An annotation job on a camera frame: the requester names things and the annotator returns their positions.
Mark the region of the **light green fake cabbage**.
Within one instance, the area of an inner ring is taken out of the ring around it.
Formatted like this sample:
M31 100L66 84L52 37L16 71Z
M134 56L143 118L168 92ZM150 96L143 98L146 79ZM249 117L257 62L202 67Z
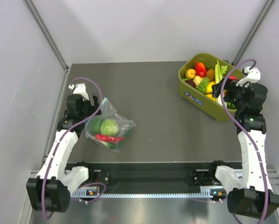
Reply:
M119 126L113 119L105 119L100 126L100 133L107 136L116 136Z

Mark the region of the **clear zip top bag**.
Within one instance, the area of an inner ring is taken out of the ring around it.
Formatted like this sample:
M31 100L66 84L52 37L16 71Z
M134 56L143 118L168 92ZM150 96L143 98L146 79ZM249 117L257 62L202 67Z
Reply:
M103 117L104 119L113 119L116 121L116 123L118 124L119 126L119 131L118 131L118 134L115 136L115 137L119 137L119 136L122 136L123 133L126 131L127 128L135 128L136 127L136 124L133 120L129 120L127 118L125 118L124 116L121 116L117 113L117 110L114 108L114 106L111 104L111 102L108 100L108 98L104 98L103 101L102 101L102 105L101 105L101 114L100 115L97 115L97 116L94 116L94 117ZM92 141L94 141L95 143L101 145L102 147L104 147L105 149L107 149L103 144L102 142L103 141L99 141L99 140L96 140L95 138L95 135L90 135L87 131L87 124L88 124L88 121L85 125L85 137L87 139L90 139Z

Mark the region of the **red fake chili pepper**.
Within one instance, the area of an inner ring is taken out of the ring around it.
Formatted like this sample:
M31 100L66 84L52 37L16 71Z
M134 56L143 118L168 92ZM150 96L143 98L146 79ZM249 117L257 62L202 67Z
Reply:
M103 134L96 134L95 138L96 138L96 140L99 140L99 141L115 143L115 144L126 140L126 137L114 137L114 136L108 136L108 135L103 135Z

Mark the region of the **green fake bell pepper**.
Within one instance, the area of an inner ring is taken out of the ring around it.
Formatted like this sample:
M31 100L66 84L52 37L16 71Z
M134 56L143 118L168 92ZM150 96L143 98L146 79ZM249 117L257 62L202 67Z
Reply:
M100 133L100 127L105 119L103 117L93 117L88 121L87 131L90 135L96 135Z

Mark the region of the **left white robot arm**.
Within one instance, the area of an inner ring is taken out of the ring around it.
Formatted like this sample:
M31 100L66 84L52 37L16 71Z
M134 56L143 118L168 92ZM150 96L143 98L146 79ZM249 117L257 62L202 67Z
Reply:
M100 114L98 96L93 102L86 94L71 94L66 99L64 116L57 124L55 139L40 171L28 179L26 189L33 210L47 212L67 211L72 194L81 184L94 183L96 174L89 166L77 165L66 170L73 147L80 138L88 118Z

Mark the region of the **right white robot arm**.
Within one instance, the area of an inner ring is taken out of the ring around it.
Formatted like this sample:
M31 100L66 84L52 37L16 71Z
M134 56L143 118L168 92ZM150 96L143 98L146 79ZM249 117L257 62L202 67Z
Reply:
M267 219L279 207L279 195L273 193L265 162L266 122L261 114L268 89L262 84L224 78L213 85L213 97L236 107L231 116L241 146L242 177L226 165L208 172L208 180L222 184L227 193L227 207L231 214Z

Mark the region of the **yellow fake lemon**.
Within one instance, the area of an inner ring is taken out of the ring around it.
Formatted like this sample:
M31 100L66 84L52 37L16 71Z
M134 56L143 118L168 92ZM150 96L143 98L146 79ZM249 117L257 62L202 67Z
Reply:
M217 101L217 98L214 98L213 96L212 96L212 94L206 94L206 97L208 97L209 99L211 99L212 101Z
M211 82L208 83L206 91L205 91L206 94L212 94L212 92L213 92L212 86L213 85L215 85L215 81L211 81Z

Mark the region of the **green fake grape bunch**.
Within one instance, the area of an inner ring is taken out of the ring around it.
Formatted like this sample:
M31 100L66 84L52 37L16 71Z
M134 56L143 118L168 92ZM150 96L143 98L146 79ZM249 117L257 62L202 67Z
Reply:
M202 78L202 80L200 81L199 85L196 87L196 89L204 94L207 90L207 86L209 84L210 80L207 77Z

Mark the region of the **brown fake kiwi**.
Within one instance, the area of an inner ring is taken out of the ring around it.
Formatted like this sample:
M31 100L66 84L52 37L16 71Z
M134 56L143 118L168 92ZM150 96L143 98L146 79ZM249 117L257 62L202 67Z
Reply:
M206 72L206 77L209 79L209 81L214 81L215 80L215 70L213 68L209 69Z

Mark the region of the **fake celery stalk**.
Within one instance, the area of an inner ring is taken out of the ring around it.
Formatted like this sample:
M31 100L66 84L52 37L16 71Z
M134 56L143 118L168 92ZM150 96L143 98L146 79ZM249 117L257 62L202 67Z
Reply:
M215 83L218 84L222 79L223 76L226 74L228 71L228 66L227 65L220 65L219 61L216 61L215 65Z

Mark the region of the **beige fake potato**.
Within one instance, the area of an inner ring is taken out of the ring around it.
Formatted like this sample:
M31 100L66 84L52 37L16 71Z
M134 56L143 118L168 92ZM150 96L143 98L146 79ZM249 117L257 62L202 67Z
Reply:
M195 83L196 86L199 86L202 80L203 80L202 77L196 76L196 77L193 79L193 82Z

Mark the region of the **red orange fake mango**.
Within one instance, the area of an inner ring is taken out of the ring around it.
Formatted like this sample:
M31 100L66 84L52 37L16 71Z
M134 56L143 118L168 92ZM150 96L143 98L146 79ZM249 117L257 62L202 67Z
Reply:
M207 68L203 62L196 62L195 63L195 72L196 75L199 77L205 77L207 73Z

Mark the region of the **yellow fake orange fruit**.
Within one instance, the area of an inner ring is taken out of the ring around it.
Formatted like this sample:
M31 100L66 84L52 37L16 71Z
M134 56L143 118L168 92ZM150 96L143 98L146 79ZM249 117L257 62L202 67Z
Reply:
M188 69L185 72L185 78L187 79L194 79L196 76L196 71L194 69Z

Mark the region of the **olive green plastic bin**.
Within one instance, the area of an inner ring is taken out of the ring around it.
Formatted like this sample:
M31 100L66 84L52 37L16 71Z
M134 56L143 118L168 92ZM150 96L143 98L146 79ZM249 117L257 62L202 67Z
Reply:
M220 65L226 65L228 71L233 69L233 65L215 57L214 55L208 53L196 54L179 69L178 78L180 96L210 115L216 121L224 122L229 120L229 116L225 112L223 106L211 100L205 94L200 93L198 90L183 81L186 71L194 68L196 62L204 63L208 69L214 67L217 63Z

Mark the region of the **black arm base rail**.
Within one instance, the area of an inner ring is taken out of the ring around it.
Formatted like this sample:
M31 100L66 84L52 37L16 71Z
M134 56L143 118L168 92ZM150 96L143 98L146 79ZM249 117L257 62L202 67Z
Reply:
M107 194L199 193L202 186L216 186L215 169L229 165L241 169L240 162L147 162L147 163L68 163L89 168L86 183L102 182Z

